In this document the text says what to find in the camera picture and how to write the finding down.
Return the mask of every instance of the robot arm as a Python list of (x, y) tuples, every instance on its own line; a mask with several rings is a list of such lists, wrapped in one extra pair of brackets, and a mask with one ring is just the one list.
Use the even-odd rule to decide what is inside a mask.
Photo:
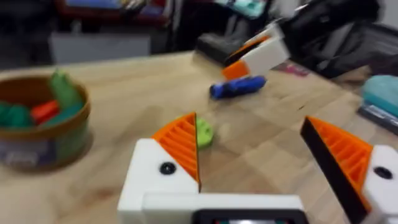
[[(195, 116), (138, 140), (118, 205), (122, 224), (308, 224), (297, 195), (201, 193)], [(301, 135), (352, 224), (398, 223), (395, 149), (311, 117)]]
[(205, 194), (198, 178), (195, 114), (136, 143), (118, 205), (122, 224), (292, 220), (308, 224), (296, 195)]
[(398, 153), (316, 118), (301, 135), (352, 224), (397, 223)]

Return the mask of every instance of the wooden table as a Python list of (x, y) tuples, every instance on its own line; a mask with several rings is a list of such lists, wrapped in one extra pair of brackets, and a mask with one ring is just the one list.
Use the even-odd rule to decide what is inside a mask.
[[(299, 135), (307, 114), (372, 144), (397, 138), (360, 118), (360, 98), (315, 75), (270, 72), (253, 95), (211, 101), (220, 69), (191, 53), (72, 65), (64, 68), (91, 95), (89, 153), (43, 174), (0, 168), (0, 223), (117, 223), (116, 205), (134, 143), (176, 117), (196, 111), (215, 129), (200, 152), (204, 192), (298, 194), (311, 223), (344, 223), (326, 178)], [(53, 68), (0, 73), (51, 72)]]

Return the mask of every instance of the green object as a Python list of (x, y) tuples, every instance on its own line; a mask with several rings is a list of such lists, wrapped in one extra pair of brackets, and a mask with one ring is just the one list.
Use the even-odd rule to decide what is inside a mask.
[(65, 72), (56, 70), (49, 81), (49, 85), (61, 110), (83, 103), (83, 100)]
[(33, 118), (26, 106), (0, 103), (0, 126), (6, 128), (27, 128), (34, 126)]
[(196, 120), (198, 148), (203, 149), (211, 144), (213, 140), (213, 129), (201, 118)]
[(61, 111), (55, 117), (49, 119), (45, 123), (41, 124), (42, 126), (51, 126), (62, 121), (65, 121), (68, 118), (71, 118), (73, 115), (77, 114), (83, 107), (83, 103), (77, 103), (66, 110)]

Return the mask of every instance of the bowl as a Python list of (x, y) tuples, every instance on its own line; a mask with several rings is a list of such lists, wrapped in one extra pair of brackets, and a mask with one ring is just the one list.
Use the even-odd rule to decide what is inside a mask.
[[(0, 80), (0, 101), (32, 108), (54, 100), (50, 75)], [(19, 169), (51, 169), (77, 159), (88, 139), (90, 102), (85, 87), (72, 81), (84, 105), (71, 118), (53, 126), (0, 128), (0, 163)]]

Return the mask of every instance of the blue marker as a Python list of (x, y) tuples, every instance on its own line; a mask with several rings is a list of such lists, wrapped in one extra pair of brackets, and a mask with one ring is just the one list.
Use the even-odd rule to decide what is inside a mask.
[(226, 83), (214, 84), (210, 87), (210, 96), (218, 100), (255, 93), (266, 84), (266, 81), (263, 76), (257, 76), (237, 78)]

